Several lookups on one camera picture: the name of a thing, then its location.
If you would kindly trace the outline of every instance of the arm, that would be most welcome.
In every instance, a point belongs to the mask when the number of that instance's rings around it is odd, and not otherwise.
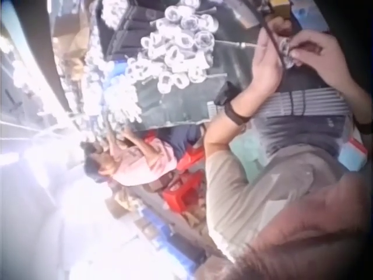
[[[109,143],[109,151],[111,156],[114,156],[116,154],[116,151],[119,150],[119,146],[117,145],[117,138],[115,137],[115,132],[112,130],[108,116],[104,117],[104,123],[107,128],[107,141]]]
[[[304,43],[312,43],[318,48],[311,51],[303,47]],[[303,30],[292,38],[290,47],[293,49],[290,55],[297,61],[297,65],[312,67],[329,86],[342,93],[359,124],[372,123],[372,99],[353,80],[336,38]]]
[[[250,85],[231,101],[233,110],[243,117],[250,117],[270,97],[272,92],[263,92]],[[206,158],[217,151],[229,150],[229,143],[241,132],[242,127],[230,120],[223,112],[209,125],[205,135]]]
[[[268,23],[274,31],[288,30],[289,21],[277,17]],[[276,91],[281,77],[282,67],[272,42],[265,29],[259,32],[258,45],[252,59],[253,80],[250,86],[231,101],[233,110],[242,117],[251,117],[260,106]],[[229,119],[223,112],[210,123],[205,135],[205,154],[209,156],[217,151],[229,150],[229,143],[241,131],[241,127]]]
[[[355,81],[351,81],[346,87],[343,91],[343,97],[350,106],[358,124],[368,125],[372,123],[372,98]]]
[[[123,132],[123,135],[140,149],[140,151],[144,154],[149,167],[153,167],[160,157],[159,152],[153,146],[146,143],[143,139],[137,137],[129,129],[126,129]]]

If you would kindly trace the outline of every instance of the gray shirt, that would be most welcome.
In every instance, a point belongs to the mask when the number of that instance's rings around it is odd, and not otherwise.
[[[347,170],[330,154],[309,145],[279,150],[253,182],[229,151],[206,159],[207,225],[226,257],[234,257],[289,202],[337,182]]]

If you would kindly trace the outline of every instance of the screwdriver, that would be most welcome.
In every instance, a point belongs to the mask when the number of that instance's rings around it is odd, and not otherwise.
[[[237,48],[240,48],[240,49],[245,49],[245,48],[257,48],[257,47],[260,47],[262,48],[262,46],[260,45],[257,45],[257,44],[253,44],[253,43],[246,43],[246,42],[230,42],[230,41],[221,41],[221,40],[215,40],[216,43],[222,43],[222,44],[225,44],[225,45],[229,45],[229,46],[233,46],[233,47],[237,47]]]

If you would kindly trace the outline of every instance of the wall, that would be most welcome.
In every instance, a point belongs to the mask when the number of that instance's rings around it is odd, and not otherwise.
[[[1,169],[1,261],[8,279],[29,279],[41,225],[54,206],[26,163]]]

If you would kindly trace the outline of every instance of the black wristband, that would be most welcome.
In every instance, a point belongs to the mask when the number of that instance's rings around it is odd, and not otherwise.
[[[227,102],[226,105],[224,106],[224,113],[230,120],[232,120],[238,126],[246,124],[251,119],[251,117],[243,117],[237,114],[233,110],[232,104],[230,102]]]

